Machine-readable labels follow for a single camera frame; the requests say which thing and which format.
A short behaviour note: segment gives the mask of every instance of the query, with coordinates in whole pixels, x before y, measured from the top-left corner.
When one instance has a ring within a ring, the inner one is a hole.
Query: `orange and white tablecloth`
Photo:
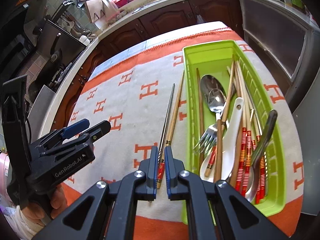
[[[235,40],[240,45],[278,111],[286,160],[287,197],[285,208],[269,219],[287,235],[293,234],[302,206],[304,175],[300,141],[291,112],[259,57],[222,22],[162,34],[119,53],[95,69],[76,103],[69,125],[87,118],[90,127],[108,120],[112,128],[108,135],[94,143],[96,159],[65,181],[68,204],[98,180],[112,183],[138,169],[140,161],[149,157],[151,147],[159,144],[172,84],[178,87],[184,68],[182,48],[219,40]],[[173,154],[182,161],[187,140],[186,112],[184,87],[172,140]],[[182,201],[168,200],[163,183],[155,201],[138,203],[134,239],[187,239],[188,227],[181,222],[181,209]]]

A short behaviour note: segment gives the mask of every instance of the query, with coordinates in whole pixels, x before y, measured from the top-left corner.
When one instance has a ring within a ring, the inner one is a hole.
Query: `black cable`
[[[28,127],[29,127],[29,144],[31,144],[31,127],[30,127],[30,123],[29,123],[29,120],[28,120],[28,117],[26,117],[26,120],[27,120],[27,124],[28,124]]]

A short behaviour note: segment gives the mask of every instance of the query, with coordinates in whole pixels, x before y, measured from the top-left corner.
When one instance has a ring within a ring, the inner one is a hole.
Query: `wooden cabinet door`
[[[151,37],[196,24],[188,1],[175,3],[140,17]]]
[[[149,39],[149,35],[138,19],[114,31],[101,42],[105,47],[105,55],[109,58]]]
[[[195,15],[206,22],[221,21],[244,38],[239,0],[189,0]]]
[[[99,43],[79,69],[78,75],[82,77],[85,82],[89,80],[94,69],[108,59],[103,53],[104,50],[104,46]]]
[[[61,129],[68,125],[73,109],[84,87],[85,81],[78,74],[74,77],[54,118],[51,130]]]

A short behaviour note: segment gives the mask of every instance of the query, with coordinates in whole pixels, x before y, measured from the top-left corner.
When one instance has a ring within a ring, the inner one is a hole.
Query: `orange stripe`
[[[186,46],[191,46],[191,45],[210,42],[210,41],[221,41],[221,40],[239,41],[242,39],[239,37],[238,34],[230,30],[229,28],[223,28],[222,30],[207,31],[207,32],[183,37],[180,39],[176,39],[174,41],[169,41],[167,43],[147,49],[124,61],[121,61],[118,64],[100,73],[99,75],[97,75],[96,77],[94,77],[92,80],[88,81],[85,84],[81,94],[91,90],[92,88],[109,80],[110,78],[113,78],[121,73],[131,70],[133,67],[135,67],[138,64],[144,64],[144,63],[165,57],[167,55],[173,54],[175,52],[182,51],[182,49]]]
[[[68,206],[71,205],[81,194],[62,183]],[[287,236],[295,232],[302,208],[303,196],[287,203],[284,209],[271,217],[268,217]],[[134,227],[134,240],[186,240],[188,238],[188,226],[180,222],[149,219],[136,216]]]

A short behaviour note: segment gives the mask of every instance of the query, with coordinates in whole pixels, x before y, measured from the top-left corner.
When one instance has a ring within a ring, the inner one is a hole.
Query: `green plastic basket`
[[[210,74],[217,78],[225,92],[228,93],[230,76],[227,66],[231,67],[232,55],[234,55],[235,60],[240,62],[262,129],[267,121],[269,111],[273,109],[269,96],[253,65],[234,41],[216,41],[183,48],[187,80],[188,116],[187,156],[184,164],[187,170],[196,174],[199,174],[199,155],[194,154],[193,148],[200,138],[196,68],[199,70],[200,77]],[[231,101],[230,109],[233,109],[235,99],[236,96]],[[210,112],[205,102],[203,109],[204,127],[206,129],[216,120],[215,115]],[[255,206],[268,217],[279,213],[284,208],[286,200],[284,151],[278,125],[275,127],[266,153],[268,161],[268,195]],[[182,211],[182,221],[187,223],[185,207]]]

